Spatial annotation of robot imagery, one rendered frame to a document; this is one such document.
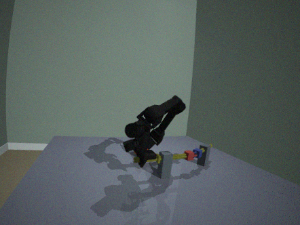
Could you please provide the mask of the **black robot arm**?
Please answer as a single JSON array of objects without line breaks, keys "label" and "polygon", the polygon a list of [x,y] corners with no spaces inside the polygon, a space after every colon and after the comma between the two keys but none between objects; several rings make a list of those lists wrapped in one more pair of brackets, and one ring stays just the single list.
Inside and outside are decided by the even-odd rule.
[{"label": "black robot arm", "polygon": [[[134,138],[133,140],[127,140],[123,142],[126,152],[130,152],[135,148],[140,150],[139,142],[136,137],[150,135],[149,140],[150,148],[156,144],[159,145],[163,141],[165,130],[173,120],[173,118],[185,109],[185,104],[178,96],[173,96],[168,101],[160,105],[149,106],[137,118],[138,121],[129,123],[125,127],[125,134],[128,138]],[[164,120],[163,116],[167,113]],[[144,115],[144,117],[142,117]],[[160,124],[161,123],[161,124]],[[152,125],[151,125],[152,124]],[[159,127],[155,128],[156,126]],[[150,132],[150,130],[153,130]],[[155,129],[154,129],[155,128]],[[148,148],[148,150],[150,149]]]}]

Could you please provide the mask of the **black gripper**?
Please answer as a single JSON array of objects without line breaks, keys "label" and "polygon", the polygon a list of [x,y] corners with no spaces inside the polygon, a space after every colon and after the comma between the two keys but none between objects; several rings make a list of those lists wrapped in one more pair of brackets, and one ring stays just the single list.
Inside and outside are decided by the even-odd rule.
[{"label": "black gripper", "polygon": [[136,137],[139,142],[140,150],[136,148],[133,150],[136,153],[136,156],[139,157],[140,167],[143,167],[147,160],[156,159],[156,154],[152,150],[147,150],[150,148],[149,140],[151,140],[150,135],[148,136],[138,136]]}]

